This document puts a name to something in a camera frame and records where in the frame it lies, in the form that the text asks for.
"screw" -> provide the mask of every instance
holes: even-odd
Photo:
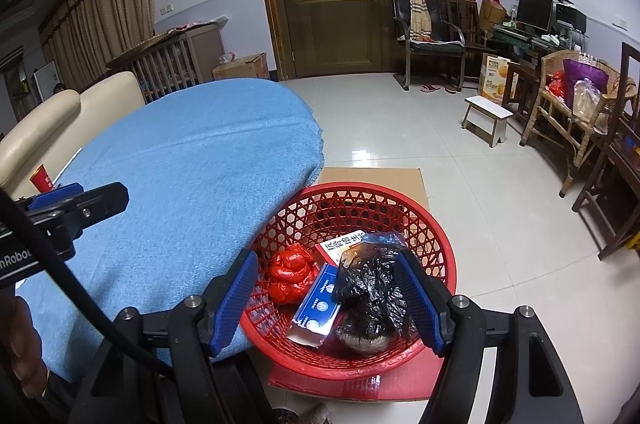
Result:
[[[459,309],[465,309],[469,306],[469,298],[461,294],[456,294],[451,300],[453,302],[453,305],[455,305]]]
[[[202,298],[200,296],[187,296],[184,299],[184,304],[187,305],[190,309],[194,309],[196,307],[200,306],[200,303],[202,303]]]
[[[135,315],[136,310],[133,307],[127,307],[126,309],[122,309],[120,312],[120,317],[124,320],[129,320]]]
[[[526,318],[532,318],[536,315],[535,311],[529,305],[523,305],[518,308],[518,312]]]

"cream leather chair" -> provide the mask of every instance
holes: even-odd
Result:
[[[145,100],[131,72],[120,72],[78,94],[65,90],[31,111],[0,141],[0,187],[12,198],[38,193],[30,177],[44,164],[51,180],[78,149]]]

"striped towel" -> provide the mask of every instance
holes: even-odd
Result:
[[[431,37],[431,17],[424,0],[411,1],[411,25],[409,36],[414,42],[433,42]]]

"beige curtain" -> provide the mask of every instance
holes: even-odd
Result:
[[[62,0],[40,26],[47,61],[82,91],[106,63],[154,35],[154,0]]]

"clear plastic bag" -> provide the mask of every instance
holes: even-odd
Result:
[[[589,79],[578,81],[574,86],[574,116],[589,123],[596,110],[596,106],[602,97],[602,93],[591,83]],[[595,130],[601,134],[607,133],[609,116],[599,114],[595,124]]]
[[[406,249],[399,233],[370,233],[342,255],[333,298],[343,303],[338,337],[360,353],[386,350],[400,334],[411,341],[416,329],[396,284],[396,255]]]

